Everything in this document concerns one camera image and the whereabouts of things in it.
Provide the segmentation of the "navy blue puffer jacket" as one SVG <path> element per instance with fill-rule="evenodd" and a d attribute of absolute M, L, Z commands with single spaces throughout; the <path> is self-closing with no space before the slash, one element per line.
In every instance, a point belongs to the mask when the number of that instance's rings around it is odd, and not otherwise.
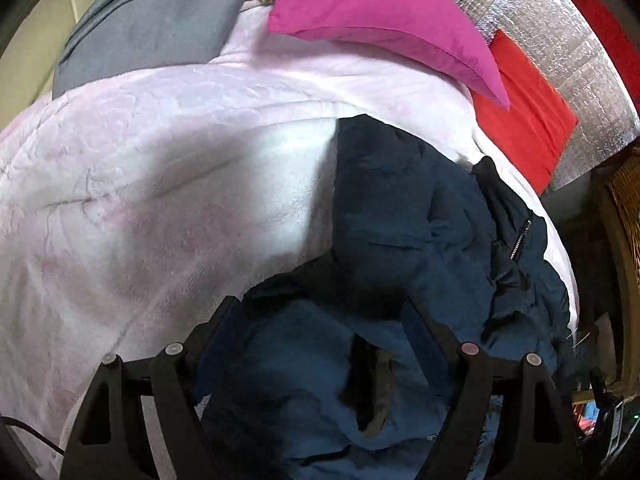
<path fill-rule="evenodd" d="M 494 162 L 452 162 L 361 115 L 336 132 L 332 245 L 249 290 L 202 423 L 219 479 L 419 479 L 447 404 L 405 303 L 493 358 L 540 356 L 561 393 L 570 302 L 546 222 Z M 486 478 L 499 398 L 468 478 Z"/>

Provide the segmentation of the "white pink fleece blanket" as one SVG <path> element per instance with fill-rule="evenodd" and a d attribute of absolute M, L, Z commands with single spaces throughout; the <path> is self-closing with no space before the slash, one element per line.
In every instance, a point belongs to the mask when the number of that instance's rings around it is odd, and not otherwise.
<path fill-rule="evenodd" d="M 368 112 L 469 164 L 463 84 L 358 44 L 267 32 L 242 10 L 220 58 L 45 98 L 1 135 L 1 409 L 61 439 L 98 359 L 140 356 L 224 295 L 323 252 L 335 122 Z"/>

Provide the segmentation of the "wicker basket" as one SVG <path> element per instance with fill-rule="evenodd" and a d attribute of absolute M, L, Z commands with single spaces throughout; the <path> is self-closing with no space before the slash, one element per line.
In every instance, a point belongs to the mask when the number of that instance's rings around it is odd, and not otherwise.
<path fill-rule="evenodd" d="M 597 188 L 597 204 L 620 288 L 622 364 L 612 390 L 639 392 L 639 150 L 633 150 Z"/>

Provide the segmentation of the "red pillow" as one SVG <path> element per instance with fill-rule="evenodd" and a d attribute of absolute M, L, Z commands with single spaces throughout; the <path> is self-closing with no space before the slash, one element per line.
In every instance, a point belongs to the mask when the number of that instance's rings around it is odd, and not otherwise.
<path fill-rule="evenodd" d="M 553 179 L 566 144 L 578 126 L 574 110 L 525 52 L 499 30 L 489 50 L 510 99 L 508 110 L 472 93 L 476 119 L 537 194 Z"/>

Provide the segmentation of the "cream leather sofa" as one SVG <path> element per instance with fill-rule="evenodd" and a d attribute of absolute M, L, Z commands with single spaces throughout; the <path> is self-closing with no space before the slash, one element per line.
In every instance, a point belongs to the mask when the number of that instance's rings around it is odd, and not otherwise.
<path fill-rule="evenodd" d="M 51 91 L 64 44 L 94 0 L 38 0 L 1 55 L 1 125 Z"/>

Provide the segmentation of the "red fleece blanket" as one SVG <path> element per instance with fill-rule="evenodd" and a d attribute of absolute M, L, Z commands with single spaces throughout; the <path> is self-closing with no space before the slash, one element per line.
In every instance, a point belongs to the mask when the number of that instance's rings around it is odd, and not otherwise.
<path fill-rule="evenodd" d="M 639 23 L 624 0 L 570 0 L 596 33 L 639 110 Z"/>

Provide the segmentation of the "silver foil insulation panel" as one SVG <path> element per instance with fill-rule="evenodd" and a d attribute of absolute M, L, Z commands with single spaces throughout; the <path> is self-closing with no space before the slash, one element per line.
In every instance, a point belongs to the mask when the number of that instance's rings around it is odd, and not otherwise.
<path fill-rule="evenodd" d="M 639 135 L 639 115 L 612 56 L 570 0 L 456 0 L 488 40 L 505 32 L 561 93 L 578 126 L 549 188 L 570 184 Z"/>

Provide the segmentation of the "grey garment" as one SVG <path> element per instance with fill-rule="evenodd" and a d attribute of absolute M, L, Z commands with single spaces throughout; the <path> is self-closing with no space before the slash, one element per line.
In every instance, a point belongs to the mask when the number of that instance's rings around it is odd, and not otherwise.
<path fill-rule="evenodd" d="M 96 0 L 56 63 L 52 96 L 99 79 L 216 58 L 245 0 Z"/>

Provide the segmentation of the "magenta pillow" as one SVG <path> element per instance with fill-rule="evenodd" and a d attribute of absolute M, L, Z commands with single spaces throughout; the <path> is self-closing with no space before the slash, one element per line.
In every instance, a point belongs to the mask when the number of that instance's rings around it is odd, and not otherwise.
<path fill-rule="evenodd" d="M 274 0 L 268 27 L 307 41 L 385 49 L 510 106 L 484 37 L 454 0 Z"/>

